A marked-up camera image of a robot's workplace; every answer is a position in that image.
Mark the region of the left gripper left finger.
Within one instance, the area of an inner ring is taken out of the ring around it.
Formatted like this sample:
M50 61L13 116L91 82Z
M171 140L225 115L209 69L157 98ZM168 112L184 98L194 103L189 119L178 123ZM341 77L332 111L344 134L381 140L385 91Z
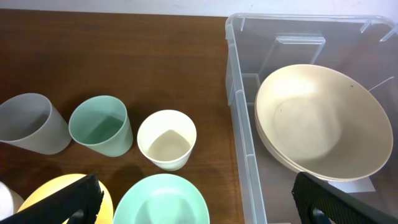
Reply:
M103 196L97 176L85 174L1 223L95 223Z

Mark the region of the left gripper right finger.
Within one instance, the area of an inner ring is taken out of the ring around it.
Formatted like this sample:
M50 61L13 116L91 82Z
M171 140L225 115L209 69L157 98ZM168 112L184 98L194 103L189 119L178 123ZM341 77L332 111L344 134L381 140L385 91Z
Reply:
M297 174L292 196L304 224L397 224L396 218L357 200L308 172Z

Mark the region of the white small bowl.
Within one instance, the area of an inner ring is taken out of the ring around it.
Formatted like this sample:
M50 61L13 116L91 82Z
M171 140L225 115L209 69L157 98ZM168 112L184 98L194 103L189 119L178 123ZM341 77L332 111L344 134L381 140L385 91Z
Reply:
M0 220L4 220L17 213L24 203L24 199L11 190L4 183L0 183Z

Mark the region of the green plastic cup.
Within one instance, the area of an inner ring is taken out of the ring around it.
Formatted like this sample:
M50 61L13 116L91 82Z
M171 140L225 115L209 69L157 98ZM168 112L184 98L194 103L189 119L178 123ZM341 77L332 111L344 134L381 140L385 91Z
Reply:
M68 130L75 142L108 157L125 154L133 144L127 108L114 96L84 101L72 113Z

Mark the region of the grey plastic cup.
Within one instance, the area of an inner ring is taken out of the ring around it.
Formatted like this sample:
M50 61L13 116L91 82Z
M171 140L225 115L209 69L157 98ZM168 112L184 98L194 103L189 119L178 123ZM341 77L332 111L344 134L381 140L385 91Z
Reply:
M71 140L67 122L46 96L24 93L1 104L1 142L52 155Z

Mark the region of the cream plastic cup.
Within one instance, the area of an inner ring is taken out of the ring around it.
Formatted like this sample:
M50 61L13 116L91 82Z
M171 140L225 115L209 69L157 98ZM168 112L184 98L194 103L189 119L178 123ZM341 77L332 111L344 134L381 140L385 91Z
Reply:
M163 170L181 169L197 140L192 119L177 110L161 110L148 116L137 132L142 154Z

